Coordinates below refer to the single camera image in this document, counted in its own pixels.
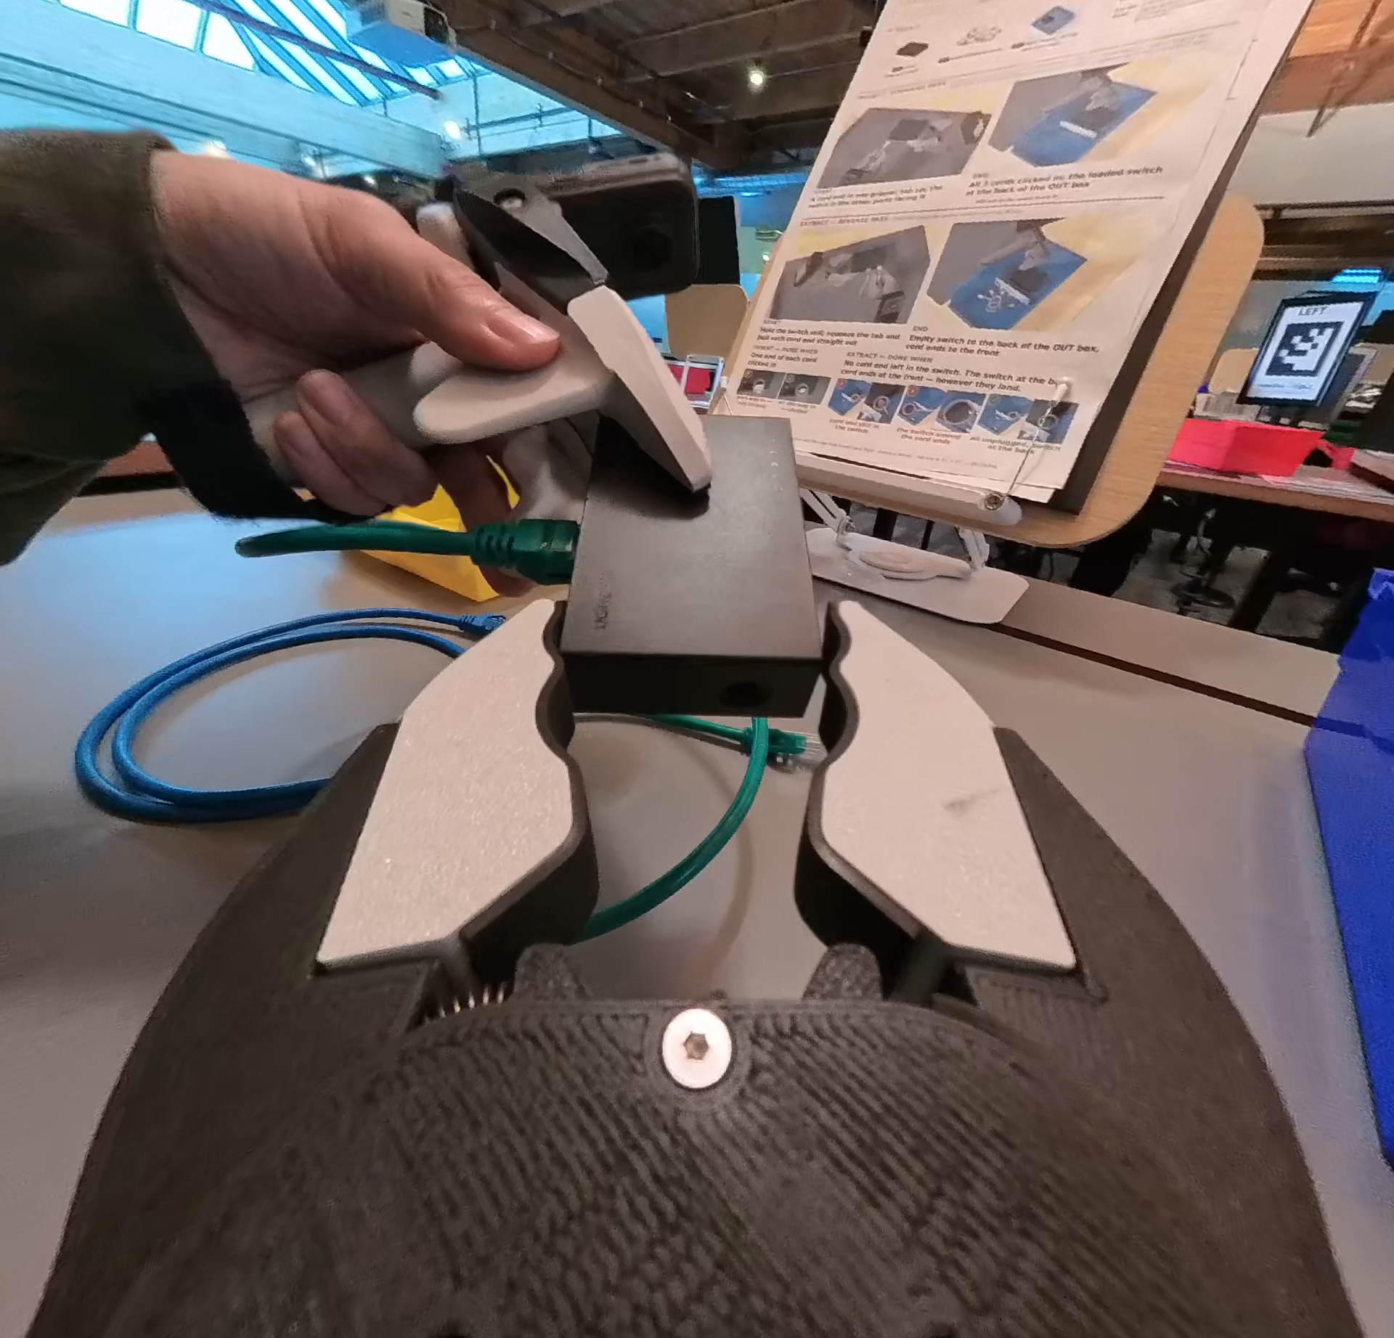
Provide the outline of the black flat panel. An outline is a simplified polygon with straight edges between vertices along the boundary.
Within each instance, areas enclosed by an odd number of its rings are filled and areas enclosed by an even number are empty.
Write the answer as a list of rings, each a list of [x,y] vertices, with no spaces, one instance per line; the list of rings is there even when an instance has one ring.
[[[701,197],[696,285],[741,284],[739,215],[735,197]]]

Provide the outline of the wooden background table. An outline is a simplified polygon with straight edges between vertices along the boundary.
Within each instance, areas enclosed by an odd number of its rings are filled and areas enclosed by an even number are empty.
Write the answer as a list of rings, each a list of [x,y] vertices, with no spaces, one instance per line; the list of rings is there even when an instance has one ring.
[[[1282,478],[1169,466],[1160,475],[1156,489],[1393,525],[1393,492],[1385,484],[1332,469],[1303,466],[1293,477]]]

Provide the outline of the monitor with marker tag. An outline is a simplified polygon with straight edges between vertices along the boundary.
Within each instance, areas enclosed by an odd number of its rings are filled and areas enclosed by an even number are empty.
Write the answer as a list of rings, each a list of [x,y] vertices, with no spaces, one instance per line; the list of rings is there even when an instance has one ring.
[[[1292,422],[1321,408],[1376,301],[1374,290],[1348,287],[1282,301],[1237,404]]]

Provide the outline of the person's left forearm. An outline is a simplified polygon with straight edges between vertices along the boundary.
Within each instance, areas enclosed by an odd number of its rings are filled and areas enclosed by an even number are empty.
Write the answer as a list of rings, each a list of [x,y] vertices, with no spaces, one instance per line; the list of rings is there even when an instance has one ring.
[[[153,133],[5,131],[2,561],[154,436],[206,511],[343,523],[259,446],[161,253]]]

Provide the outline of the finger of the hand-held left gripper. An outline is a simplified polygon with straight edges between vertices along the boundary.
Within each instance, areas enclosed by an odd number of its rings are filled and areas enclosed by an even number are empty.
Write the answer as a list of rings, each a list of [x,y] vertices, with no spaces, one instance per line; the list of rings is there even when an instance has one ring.
[[[567,316],[615,380],[603,413],[690,494],[707,492],[713,463],[705,424],[629,305],[601,285],[568,302]]]
[[[596,439],[596,422],[551,422],[508,436],[503,441],[503,474],[517,495],[508,520],[579,525]]]

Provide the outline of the red plastic bin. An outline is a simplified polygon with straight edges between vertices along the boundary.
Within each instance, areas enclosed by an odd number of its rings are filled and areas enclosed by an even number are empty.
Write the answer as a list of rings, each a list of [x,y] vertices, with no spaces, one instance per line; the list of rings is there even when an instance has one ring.
[[[1225,477],[1287,480],[1298,474],[1321,441],[1321,430],[1188,419],[1167,455],[1167,464]]]

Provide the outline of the cardboard box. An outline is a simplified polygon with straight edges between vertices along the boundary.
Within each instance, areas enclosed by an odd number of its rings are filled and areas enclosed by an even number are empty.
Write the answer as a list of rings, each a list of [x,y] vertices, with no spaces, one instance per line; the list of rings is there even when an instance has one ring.
[[[741,284],[694,284],[665,296],[668,354],[729,360],[741,333],[749,298]]]

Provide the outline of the black network switch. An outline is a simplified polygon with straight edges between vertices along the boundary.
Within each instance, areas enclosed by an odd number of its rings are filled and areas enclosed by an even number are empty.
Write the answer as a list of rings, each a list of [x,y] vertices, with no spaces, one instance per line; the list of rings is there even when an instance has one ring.
[[[802,718],[823,671],[791,422],[704,418],[690,495],[599,425],[559,652],[575,710]]]

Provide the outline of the white stand base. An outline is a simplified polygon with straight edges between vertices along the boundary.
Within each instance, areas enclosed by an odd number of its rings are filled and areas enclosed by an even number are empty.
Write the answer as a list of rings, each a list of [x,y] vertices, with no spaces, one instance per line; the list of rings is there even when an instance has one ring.
[[[1001,624],[1029,590],[1026,578],[995,567],[828,526],[808,528],[806,545],[816,581],[973,626]]]

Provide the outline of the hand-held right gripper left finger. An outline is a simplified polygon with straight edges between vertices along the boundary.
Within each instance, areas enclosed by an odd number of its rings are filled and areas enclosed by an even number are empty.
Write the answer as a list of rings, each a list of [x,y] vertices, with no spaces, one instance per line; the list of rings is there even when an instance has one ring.
[[[391,744],[316,964],[427,960],[515,976],[567,946],[599,903],[599,856],[559,638],[537,601],[450,663]]]

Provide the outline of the printed instruction sheet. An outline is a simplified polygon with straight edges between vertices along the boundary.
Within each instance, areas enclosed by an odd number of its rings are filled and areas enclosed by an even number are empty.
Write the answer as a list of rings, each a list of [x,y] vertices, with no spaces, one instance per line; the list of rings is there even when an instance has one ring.
[[[1315,2],[889,0],[727,413],[1058,502]]]

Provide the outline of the wooden document stand board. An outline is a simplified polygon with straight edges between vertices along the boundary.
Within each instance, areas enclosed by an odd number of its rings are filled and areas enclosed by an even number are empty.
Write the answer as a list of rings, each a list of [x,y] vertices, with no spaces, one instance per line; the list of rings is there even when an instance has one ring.
[[[1244,130],[1054,503],[1010,497],[996,503],[982,491],[803,449],[795,452],[799,484],[883,512],[979,530],[1037,548],[1091,545],[1132,522],[1158,484],[1261,260],[1262,217],[1253,200],[1230,195],[1259,120],[1253,116]]]

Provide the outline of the person's left hand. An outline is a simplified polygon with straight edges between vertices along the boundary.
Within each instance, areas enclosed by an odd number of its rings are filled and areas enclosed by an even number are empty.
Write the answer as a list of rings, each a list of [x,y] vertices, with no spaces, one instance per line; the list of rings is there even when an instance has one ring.
[[[291,483],[375,517],[436,491],[466,525],[503,519],[481,447],[416,452],[338,375],[428,341],[484,371],[528,372],[556,333],[380,200],[228,159],[158,151],[153,214],[178,302],[242,399],[291,393],[273,442]]]

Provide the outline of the white ceiling projector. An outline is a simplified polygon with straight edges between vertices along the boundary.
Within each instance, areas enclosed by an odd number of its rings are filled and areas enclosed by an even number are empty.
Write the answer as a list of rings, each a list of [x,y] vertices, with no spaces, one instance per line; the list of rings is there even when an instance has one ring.
[[[444,63],[456,44],[445,16],[424,0],[350,0],[346,38],[405,67]]]

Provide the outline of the blue plastic bin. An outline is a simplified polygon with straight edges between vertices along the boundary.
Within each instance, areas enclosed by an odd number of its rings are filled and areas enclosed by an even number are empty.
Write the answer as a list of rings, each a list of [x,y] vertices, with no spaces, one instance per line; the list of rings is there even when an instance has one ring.
[[[1393,1161],[1393,575],[1377,570],[1304,744],[1380,1152]]]

